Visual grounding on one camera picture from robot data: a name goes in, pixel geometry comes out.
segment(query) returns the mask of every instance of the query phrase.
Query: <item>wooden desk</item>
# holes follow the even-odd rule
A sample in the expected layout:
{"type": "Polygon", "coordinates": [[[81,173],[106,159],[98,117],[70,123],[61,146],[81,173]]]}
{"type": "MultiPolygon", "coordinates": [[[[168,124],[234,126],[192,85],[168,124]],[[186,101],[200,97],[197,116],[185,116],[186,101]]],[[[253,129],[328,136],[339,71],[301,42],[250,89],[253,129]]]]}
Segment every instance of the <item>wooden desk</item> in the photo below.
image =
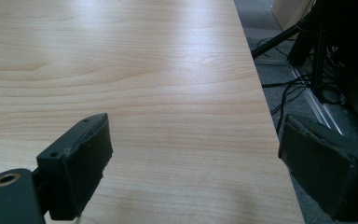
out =
{"type": "Polygon", "coordinates": [[[303,222],[233,1],[0,1],[0,173],[103,112],[80,223],[303,222]]]}

